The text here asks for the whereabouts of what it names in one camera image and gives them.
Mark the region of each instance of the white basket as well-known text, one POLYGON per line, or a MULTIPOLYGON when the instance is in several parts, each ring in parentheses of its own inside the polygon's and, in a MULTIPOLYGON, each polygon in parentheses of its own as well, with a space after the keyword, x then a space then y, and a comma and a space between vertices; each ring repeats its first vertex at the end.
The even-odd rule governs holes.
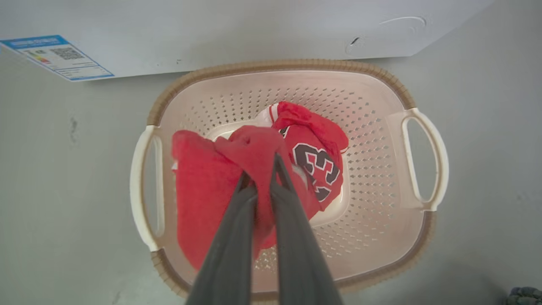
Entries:
MULTIPOLYGON (((175 293, 186 296, 197 272, 176 236, 177 207, 171 137, 180 129, 215 139, 228 136, 270 104, 287 100, 337 123, 350 139, 343 155, 341 195, 311 219, 330 272, 342 291, 405 270, 430 239, 434 213, 448 184, 448 157, 433 123, 415 108, 393 75, 360 62, 291 60, 242 63, 194 71, 156 101, 132 162, 132 212, 154 264, 175 293), (419 194, 406 124, 423 128, 435 153, 431 198, 419 194), (157 148, 158 223, 153 233, 143 202, 147 148, 157 148)), ((253 299, 277 299, 275 249, 254 263, 253 299)))

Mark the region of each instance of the qr code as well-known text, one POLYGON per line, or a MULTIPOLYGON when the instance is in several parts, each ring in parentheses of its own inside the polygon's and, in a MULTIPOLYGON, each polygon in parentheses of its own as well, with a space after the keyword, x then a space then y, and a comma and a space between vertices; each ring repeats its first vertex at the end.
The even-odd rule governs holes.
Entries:
POLYGON ((62 59, 64 60, 85 58, 83 55, 81 55, 79 52, 77 52, 73 48, 51 49, 51 51, 55 53, 56 55, 62 57, 62 59))

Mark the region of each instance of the white appliance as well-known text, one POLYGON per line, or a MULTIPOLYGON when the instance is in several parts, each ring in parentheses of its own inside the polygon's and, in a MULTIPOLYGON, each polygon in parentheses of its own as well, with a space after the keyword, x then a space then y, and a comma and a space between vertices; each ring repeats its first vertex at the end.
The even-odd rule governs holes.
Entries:
POLYGON ((253 60, 411 56, 492 1, 6 0, 0 40, 60 35, 108 77, 253 60))

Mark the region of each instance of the white handle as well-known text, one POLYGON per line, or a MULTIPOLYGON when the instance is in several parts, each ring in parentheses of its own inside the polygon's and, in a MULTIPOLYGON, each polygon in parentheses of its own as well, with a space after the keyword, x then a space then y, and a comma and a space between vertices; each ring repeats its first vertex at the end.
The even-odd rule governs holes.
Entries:
POLYGON ((148 125, 139 137, 135 146, 132 169, 130 171, 130 202, 132 204, 132 215, 141 239, 151 251, 157 251, 159 250, 159 247, 157 237, 152 233, 149 218, 145 211, 145 202, 143 198, 143 165, 145 164, 147 148, 152 142, 155 128, 156 126, 154 125, 148 125))
POLYGON ((412 186, 414 187, 414 193, 419 201, 423 204, 423 209, 426 211, 436 211, 437 206, 444 199, 444 194, 448 188, 448 179, 450 167, 448 163, 448 153, 446 152, 446 147, 444 146, 444 141, 440 133, 438 133, 437 128, 431 122, 431 120, 421 113, 418 108, 409 109, 407 115, 402 123, 405 150, 407 154, 407 162, 410 169, 410 175, 412 178, 412 186), (418 183, 416 181, 416 174, 414 171, 414 163, 412 161, 412 152, 410 150, 410 143, 408 140, 408 130, 407 123, 409 120, 414 119, 420 124, 423 131, 429 138, 433 153, 435 154, 435 163, 436 163, 436 182, 433 189, 433 193, 429 200, 423 200, 420 196, 420 190, 418 189, 418 183))

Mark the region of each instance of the basket handle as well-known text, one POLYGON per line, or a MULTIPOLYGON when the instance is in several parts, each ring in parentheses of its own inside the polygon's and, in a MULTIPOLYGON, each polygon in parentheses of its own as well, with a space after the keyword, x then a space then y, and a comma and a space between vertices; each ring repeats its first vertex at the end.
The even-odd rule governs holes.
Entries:
POLYGON ((446 193, 446 189, 448 188, 448 179, 449 179, 449 172, 450 172, 449 163, 448 163, 448 153, 446 152, 444 141, 442 140, 442 137, 440 133, 438 132, 437 128, 435 127, 435 125, 431 122, 431 120, 426 115, 421 113, 418 110, 418 108, 412 108, 412 109, 407 110, 406 116, 402 121, 402 131, 404 135, 403 139, 404 139, 404 144, 405 144, 406 160, 408 163, 409 172, 412 179, 414 195, 422 203, 424 210, 436 211, 437 206, 444 199, 444 194, 446 193), (412 161, 412 152, 410 150, 410 142, 408 139, 408 129, 407 129, 407 123, 411 119, 415 120, 422 127, 423 131, 429 138, 429 142, 431 143, 433 153, 435 154, 436 182, 435 182, 435 187, 433 188, 433 193, 428 200, 424 200, 420 196, 420 189, 418 188, 418 182, 416 180, 416 174, 414 171, 414 163, 412 161))
POLYGON ((130 170, 130 202, 132 205, 132 215, 134 222, 143 242, 152 251, 160 249, 158 237, 164 230, 164 194, 162 190, 162 143, 156 137, 157 127, 148 125, 145 131, 139 137, 135 145, 135 151, 132 159, 132 168, 130 170), (145 209, 145 199, 143 196, 143 173, 147 149, 151 143, 157 145, 156 153, 156 178, 157 178, 157 208, 158 208, 158 230, 156 236, 151 229, 149 217, 145 209))

